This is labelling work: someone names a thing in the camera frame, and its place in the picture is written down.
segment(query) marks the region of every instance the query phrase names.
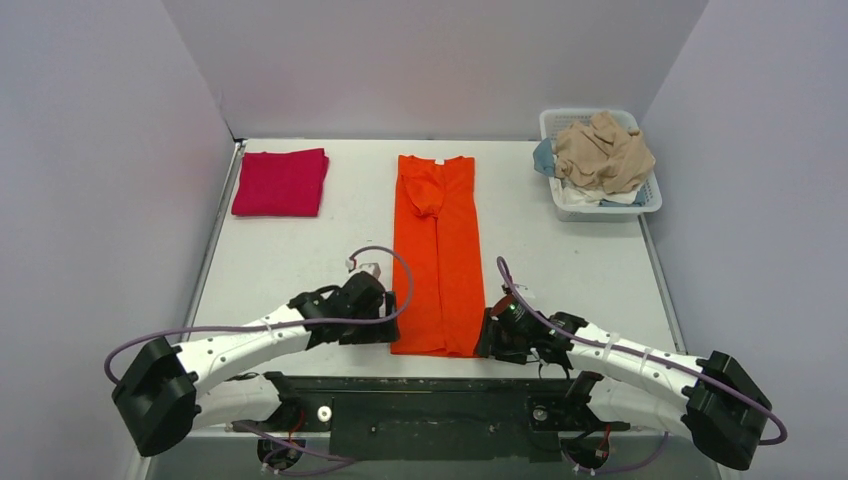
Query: blue cloth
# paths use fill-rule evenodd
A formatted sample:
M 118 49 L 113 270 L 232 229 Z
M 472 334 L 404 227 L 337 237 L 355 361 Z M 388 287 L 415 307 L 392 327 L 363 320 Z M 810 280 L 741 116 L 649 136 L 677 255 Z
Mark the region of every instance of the blue cloth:
M 533 150 L 533 169 L 546 177 L 554 176 L 554 149 L 546 138 Z
M 642 188 L 636 192 L 636 200 L 633 200 L 633 203 L 618 203 L 618 202 L 610 202 L 609 200 L 601 200 L 602 207 L 641 207 L 645 205 L 645 202 L 648 200 L 645 198 L 645 186 L 642 185 Z

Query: folded orange garment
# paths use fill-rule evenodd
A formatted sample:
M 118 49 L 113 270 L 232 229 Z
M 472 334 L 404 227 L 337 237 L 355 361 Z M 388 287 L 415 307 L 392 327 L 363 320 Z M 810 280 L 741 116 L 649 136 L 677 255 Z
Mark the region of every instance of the folded orange garment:
M 485 308 L 473 158 L 398 158 L 394 248 L 412 269 L 415 293 L 392 353 L 473 357 Z M 409 291 L 401 271 L 395 261 L 399 304 Z

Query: laundry basket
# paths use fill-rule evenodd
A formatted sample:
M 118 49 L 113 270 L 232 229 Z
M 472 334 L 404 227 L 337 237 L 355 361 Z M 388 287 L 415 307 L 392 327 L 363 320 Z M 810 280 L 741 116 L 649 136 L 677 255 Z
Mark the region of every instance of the laundry basket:
M 542 138 L 556 142 L 557 134 L 575 120 L 588 124 L 589 118 L 602 112 L 598 108 L 555 108 L 545 110 L 539 115 Z M 639 128 L 633 115 L 624 110 L 609 110 L 612 117 L 625 130 Z M 640 213 L 656 212 L 662 206 L 662 195 L 657 186 L 654 172 L 648 175 L 642 188 L 645 190 L 645 205 L 641 207 L 593 207 L 565 205 L 562 202 L 562 180 L 550 178 L 551 196 L 556 204 L 557 218 L 563 222 L 623 222 Z

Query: red cloth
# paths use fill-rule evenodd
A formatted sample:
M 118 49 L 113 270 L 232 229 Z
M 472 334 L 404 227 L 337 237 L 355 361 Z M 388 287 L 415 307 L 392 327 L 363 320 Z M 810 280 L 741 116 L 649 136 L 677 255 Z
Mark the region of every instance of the red cloth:
M 323 148 L 244 154 L 233 215 L 317 217 L 329 166 Z

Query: beige cloth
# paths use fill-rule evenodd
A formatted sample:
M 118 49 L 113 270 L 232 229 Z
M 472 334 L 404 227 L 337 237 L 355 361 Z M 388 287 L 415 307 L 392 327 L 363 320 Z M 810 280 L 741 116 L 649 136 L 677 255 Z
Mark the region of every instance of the beige cloth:
M 628 132 L 608 111 L 589 125 L 574 122 L 557 135 L 555 175 L 578 187 L 627 193 L 639 188 L 654 168 L 654 156 L 640 130 Z

